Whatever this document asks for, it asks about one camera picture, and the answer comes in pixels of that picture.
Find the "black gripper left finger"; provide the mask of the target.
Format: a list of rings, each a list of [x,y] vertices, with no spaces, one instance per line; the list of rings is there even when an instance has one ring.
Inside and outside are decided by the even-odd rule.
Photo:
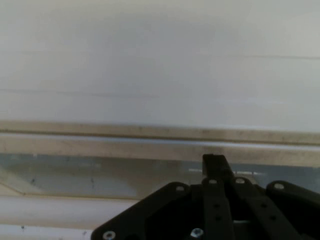
[[[200,184],[171,182],[96,228],[93,240],[234,240],[223,155],[202,157]]]

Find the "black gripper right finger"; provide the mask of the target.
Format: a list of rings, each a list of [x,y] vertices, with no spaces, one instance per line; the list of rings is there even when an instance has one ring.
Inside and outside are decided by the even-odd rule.
[[[318,240],[320,195],[273,181],[262,188],[246,178],[226,182],[228,240]]]

